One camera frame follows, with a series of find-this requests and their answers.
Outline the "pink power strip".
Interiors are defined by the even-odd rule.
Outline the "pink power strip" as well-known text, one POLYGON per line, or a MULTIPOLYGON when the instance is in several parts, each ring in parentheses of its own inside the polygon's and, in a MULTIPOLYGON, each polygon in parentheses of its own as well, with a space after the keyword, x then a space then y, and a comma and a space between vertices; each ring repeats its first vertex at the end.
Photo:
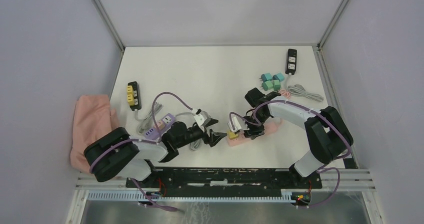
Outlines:
POLYGON ((249 131, 240 131, 237 134, 234 134, 231 131, 228 131, 226 141, 228 146, 234 147, 237 145, 244 144, 246 142, 255 140, 259 137, 271 135, 278 131, 279 127, 282 125, 283 121, 275 122, 269 121, 264 124, 264 129, 261 132, 249 132, 249 131))

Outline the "yellow cube plug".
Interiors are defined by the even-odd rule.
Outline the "yellow cube plug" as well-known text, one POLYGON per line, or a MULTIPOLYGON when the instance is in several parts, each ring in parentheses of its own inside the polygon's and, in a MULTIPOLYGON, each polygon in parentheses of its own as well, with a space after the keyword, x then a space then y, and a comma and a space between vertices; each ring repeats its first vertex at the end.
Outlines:
POLYGON ((234 139, 237 139, 239 137, 238 133, 232 132, 230 130, 227 133, 228 133, 227 137, 228 137, 229 140, 234 140, 234 139))

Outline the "green cube plug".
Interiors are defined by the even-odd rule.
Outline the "green cube plug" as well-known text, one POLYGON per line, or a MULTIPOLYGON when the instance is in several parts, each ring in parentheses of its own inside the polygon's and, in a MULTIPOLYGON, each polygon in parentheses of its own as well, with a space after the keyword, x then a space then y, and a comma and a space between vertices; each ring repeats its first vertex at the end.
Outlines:
POLYGON ((273 86, 273 82, 271 80, 268 81, 264 81, 261 84, 261 87, 265 90, 265 91, 269 91, 269 90, 273 90, 274 86, 273 86))
POLYGON ((273 90, 279 92, 281 89, 281 82, 279 80, 272 80, 273 90))

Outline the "beige pink charger plug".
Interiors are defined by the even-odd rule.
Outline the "beige pink charger plug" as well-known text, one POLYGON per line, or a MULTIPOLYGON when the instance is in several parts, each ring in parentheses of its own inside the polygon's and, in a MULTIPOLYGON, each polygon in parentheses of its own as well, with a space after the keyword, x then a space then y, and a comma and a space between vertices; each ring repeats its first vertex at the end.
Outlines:
POLYGON ((156 124, 157 124, 156 126, 157 130, 162 130, 166 126, 166 124, 162 120, 158 121, 156 124))

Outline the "teal USB charger plug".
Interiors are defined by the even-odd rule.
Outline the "teal USB charger plug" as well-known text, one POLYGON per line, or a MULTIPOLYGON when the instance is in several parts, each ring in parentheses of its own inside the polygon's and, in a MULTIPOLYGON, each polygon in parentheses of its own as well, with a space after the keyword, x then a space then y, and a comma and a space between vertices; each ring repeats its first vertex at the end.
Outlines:
POLYGON ((263 82, 266 82, 266 81, 272 80, 273 79, 273 76, 270 73, 264 73, 264 74, 261 74, 260 79, 263 82))
POLYGON ((279 81, 279 82, 282 82, 282 81, 285 80, 285 76, 281 72, 279 72, 277 74, 274 74, 273 77, 272 77, 272 79, 273 80, 276 80, 276 81, 279 81))

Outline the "purple power strip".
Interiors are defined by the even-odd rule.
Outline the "purple power strip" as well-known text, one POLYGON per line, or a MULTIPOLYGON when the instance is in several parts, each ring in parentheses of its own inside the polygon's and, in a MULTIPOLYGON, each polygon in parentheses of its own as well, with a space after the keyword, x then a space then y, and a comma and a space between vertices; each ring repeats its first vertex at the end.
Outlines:
POLYGON ((143 136, 148 140, 157 140, 161 137, 162 134, 166 133, 167 130, 171 128, 175 120, 176 118, 172 114, 168 113, 157 122, 158 129, 153 126, 151 129, 145 131, 143 136))

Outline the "black power strip green USB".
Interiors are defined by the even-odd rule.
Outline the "black power strip green USB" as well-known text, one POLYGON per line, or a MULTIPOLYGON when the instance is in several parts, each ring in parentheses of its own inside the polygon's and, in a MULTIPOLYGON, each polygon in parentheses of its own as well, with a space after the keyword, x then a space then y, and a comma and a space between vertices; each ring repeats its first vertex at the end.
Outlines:
POLYGON ((294 75, 297 70, 297 55, 298 52, 296 49, 288 49, 286 55, 286 68, 285 73, 287 75, 294 75))

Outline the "small black power strip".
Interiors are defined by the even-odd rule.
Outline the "small black power strip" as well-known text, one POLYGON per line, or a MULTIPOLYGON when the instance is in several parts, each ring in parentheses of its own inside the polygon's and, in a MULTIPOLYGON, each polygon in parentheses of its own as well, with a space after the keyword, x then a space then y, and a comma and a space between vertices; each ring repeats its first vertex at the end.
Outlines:
POLYGON ((132 111, 138 111, 141 109, 142 105, 141 105, 141 100, 140 100, 140 89, 139 89, 139 84, 137 81, 132 81, 129 82, 127 85, 132 85, 133 86, 133 96, 135 98, 135 105, 130 106, 130 109, 132 111))

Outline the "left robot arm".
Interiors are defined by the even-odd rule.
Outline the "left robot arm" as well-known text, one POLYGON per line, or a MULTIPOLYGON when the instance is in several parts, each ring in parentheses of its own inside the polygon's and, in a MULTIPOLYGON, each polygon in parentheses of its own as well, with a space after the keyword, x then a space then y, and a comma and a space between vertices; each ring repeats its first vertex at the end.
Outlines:
POLYGON ((125 128, 119 127, 89 145, 83 155, 89 164, 89 173, 98 182, 119 176, 152 187, 158 179, 152 161, 169 162, 178 156, 180 148, 197 140, 214 147, 226 136, 226 133, 201 128, 196 123, 187 127, 176 121, 162 135, 161 141, 155 142, 131 138, 125 128))

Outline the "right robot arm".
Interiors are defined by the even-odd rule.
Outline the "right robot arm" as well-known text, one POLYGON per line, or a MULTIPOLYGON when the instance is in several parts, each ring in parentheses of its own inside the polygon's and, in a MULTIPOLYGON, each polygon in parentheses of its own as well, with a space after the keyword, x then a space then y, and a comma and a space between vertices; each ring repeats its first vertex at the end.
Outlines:
POLYGON ((328 106, 316 111, 293 102, 278 92, 266 95, 257 88, 249 90, 244 98, 252 107, 251 115, 243 118, 247 125, 243 132, 245 138, 263 136, 265 122, 274 117, 305 130, 309 150, 289 168, 288 179, 293 187, 303 187, 313 172, 322 170, 336 159, 350 155, 354 140, 336 108, 328 106))

